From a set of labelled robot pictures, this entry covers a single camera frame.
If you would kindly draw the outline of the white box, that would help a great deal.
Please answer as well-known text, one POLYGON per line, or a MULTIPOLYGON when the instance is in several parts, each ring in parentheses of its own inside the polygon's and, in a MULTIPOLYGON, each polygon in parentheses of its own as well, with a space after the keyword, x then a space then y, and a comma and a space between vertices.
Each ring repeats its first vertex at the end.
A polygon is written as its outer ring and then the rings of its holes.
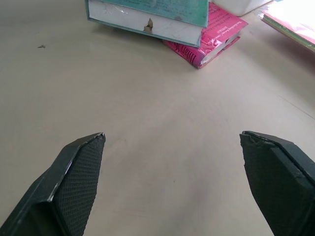
POLYGON ((235 16, 243 16, 272 0, 211 0, 212 3, 235 16))

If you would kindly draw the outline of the teal hardcover book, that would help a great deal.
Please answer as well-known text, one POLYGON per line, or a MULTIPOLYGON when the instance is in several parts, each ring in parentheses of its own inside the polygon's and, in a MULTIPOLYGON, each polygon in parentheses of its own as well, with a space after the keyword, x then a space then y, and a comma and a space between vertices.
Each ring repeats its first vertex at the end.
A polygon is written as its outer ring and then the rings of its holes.
POLYGON ((199 47, 209 0, 85 0, 90 21, 199 47))

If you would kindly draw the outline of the pink and green flat book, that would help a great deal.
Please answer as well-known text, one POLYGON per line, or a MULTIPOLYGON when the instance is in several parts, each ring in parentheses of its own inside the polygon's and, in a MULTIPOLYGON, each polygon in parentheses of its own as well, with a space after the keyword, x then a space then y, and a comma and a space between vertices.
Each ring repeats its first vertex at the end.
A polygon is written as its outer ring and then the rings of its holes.
POLYGON ((280 0, 261 8, 261 20, 315 53, 315 0, 280 0))

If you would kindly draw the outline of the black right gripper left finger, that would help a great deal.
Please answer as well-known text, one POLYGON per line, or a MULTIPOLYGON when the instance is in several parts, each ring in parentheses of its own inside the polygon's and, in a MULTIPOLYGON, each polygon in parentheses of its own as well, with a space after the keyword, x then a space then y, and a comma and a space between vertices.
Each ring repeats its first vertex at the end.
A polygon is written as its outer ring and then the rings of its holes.
POLYGON ((66 145, 28 188, 0 227, 0 236, 83 236, 95 201, 106 137, 66 145))

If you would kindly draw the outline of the pink paperback book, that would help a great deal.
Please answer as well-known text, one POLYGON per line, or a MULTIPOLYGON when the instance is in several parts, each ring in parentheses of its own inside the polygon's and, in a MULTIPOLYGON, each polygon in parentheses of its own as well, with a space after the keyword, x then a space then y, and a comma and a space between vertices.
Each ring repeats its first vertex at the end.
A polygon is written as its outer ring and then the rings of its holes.
POLYGON ((201 69, 240 38, 240 32, 248 23, 213 3, 209 3, 208 26, 201 31, 198 48, 164 40, 163 43, 201 69))

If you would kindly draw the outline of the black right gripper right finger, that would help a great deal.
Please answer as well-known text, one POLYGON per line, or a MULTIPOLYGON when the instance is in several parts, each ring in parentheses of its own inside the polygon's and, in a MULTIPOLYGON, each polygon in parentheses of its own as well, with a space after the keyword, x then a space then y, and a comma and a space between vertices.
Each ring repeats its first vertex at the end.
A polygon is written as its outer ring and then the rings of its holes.
POLYGON ((295 143, 240 134, 252 195, 274 236, 315 236, 315 162, 295 143))

